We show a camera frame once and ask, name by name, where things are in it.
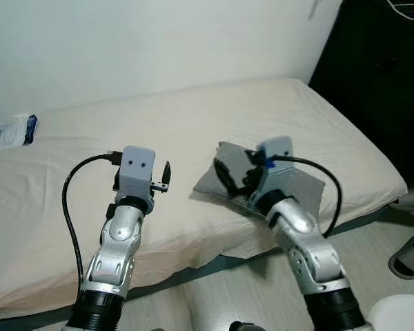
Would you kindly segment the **grey fabric pillow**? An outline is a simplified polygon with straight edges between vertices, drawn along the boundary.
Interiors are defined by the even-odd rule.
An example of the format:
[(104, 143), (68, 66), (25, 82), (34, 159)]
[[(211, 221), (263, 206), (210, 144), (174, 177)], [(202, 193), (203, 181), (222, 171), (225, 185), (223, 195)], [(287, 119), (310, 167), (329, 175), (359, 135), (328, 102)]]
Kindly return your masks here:
[(245, 155), (245, 149), (248, 148), (221, 141), (210, 167), (193, 190), (213, 201), (225, 203), (248, 217), (262, 219), (281, 240), (296, 245), (324, 245), (326, 236), (321, 233), (318, 215), (326, 184), (295, 167), (296, 163), (309, 164), (308, 160), (295, 158), (293, 154), (291, 157), (282, 157), (282, 160), (293, 163), (282, 189), (270, 190), (255, 204), (250, 201), (239, 203), (233, 201), (233, 198), (227, 198), (227, 191), (214, 170), (214, 158), (223, 161), (233, 177), (233, 173), (254, 168)]

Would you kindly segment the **robot right leg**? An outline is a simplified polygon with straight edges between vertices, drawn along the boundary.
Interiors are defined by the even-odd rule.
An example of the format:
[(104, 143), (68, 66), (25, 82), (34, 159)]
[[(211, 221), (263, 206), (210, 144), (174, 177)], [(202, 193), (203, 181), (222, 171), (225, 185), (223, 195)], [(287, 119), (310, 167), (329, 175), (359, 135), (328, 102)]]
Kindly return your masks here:
[(228, 331), (265, 331), (265, 329), (251, 322), (233, 321)]

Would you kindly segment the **white blue plastic package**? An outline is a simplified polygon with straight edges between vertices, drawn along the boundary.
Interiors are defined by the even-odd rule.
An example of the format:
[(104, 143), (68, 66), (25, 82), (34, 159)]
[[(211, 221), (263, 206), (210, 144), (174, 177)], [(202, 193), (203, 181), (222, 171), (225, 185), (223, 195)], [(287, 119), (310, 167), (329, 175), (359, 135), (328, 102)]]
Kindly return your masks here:
[(12, 120), (0, 123), (0, 150), (31, 145), (39, 118), (35, 114), (18, 114)]

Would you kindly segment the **bed with beige sheet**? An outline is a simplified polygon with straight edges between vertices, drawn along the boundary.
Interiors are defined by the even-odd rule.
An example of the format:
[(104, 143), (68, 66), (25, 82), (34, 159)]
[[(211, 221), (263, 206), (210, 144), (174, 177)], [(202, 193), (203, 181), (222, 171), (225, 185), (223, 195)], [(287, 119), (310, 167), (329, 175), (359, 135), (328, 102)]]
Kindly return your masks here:
[(342, 184), (339, 223), (371, 214), (406, 193), (386, 155), (342, 113), (296, 79), (264, 79), (52, 110), (34, 142), (0, 150), (0, 321), (75, 302), (77, 262), (61, 209), (72, 167), (88, 157), (143, 146), (155, 177), (171, 163), (135, 255), (132, 287), (162, 283), (219, 255), (250, 258), (273, 248), (264, 227), (194, 188), (221, 141), (254, 148), (287, 136), (293, 154)]

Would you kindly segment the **dark bed frame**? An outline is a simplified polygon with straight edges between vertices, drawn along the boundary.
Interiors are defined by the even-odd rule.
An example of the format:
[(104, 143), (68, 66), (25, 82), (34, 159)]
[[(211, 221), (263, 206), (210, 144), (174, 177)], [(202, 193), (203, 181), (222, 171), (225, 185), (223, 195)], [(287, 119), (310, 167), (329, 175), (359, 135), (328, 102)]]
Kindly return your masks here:
[[(389, 210), (389, 207), (383, 207), (377, 209), (375, 212), (364, 215), (364, 217), (358, 217), (351, 221), (347, 221), (346, 223), (337, 225), (334, 230), (331, 231), (331, 234), (341, 234), (351, 230), (359, 229), (360, 227), (364, 227), (368, 224), (374, 223), (375, 221), (379, 221), (380, 218), (383, 217), (384, 214), (386, 214), (386, 212)], [(211, 274), (219, 273), (226, 269), (238, 268), (241, 267), (241, 265), (247, 265), (252, 261), (258, 261), (258, 259), (272, 257), (275, 255), (280, 255), (282, 253), (282, 249), (276, 247), (270, 251), (259, 253), (248, 259), (229, 257), (221, 254), (219, 256), (216, 256), (213, 261), (210, 261), (203, 267), (185, 268), (182, 271), (173, 274), (165, 281), (161, 281), (161, 283), (134, 288), (128, 295), (128, 300), (132, 301), (133, 299), (140, 299), (141, 297), (154, 294), (161, 290), (171, 289), (172, 287), (190, 283), (191, 281), (200, 279), (202, 277), (207, 277)], [(66, 321), (66, 319), (68, 319), (71, 315), (71, 309), (72, 306), (67, 305), (66, 307), (61, 307), (52, 311), (34, 313), (21, 317), (0, 319), (0, 330), (2, 328), (5, 328), (10, 331), (33, 331), (33, 329), (46, 327), (47, 325), (52, 325), (61, 321)]]

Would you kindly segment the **black cabinet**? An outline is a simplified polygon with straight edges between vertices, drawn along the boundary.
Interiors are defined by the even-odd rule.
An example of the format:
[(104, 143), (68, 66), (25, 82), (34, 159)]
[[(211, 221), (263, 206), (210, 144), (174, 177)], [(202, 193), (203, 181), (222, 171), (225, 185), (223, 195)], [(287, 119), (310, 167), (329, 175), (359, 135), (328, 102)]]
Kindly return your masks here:
[(342, 0), (308, 85), (414, 180), (414, 0)]

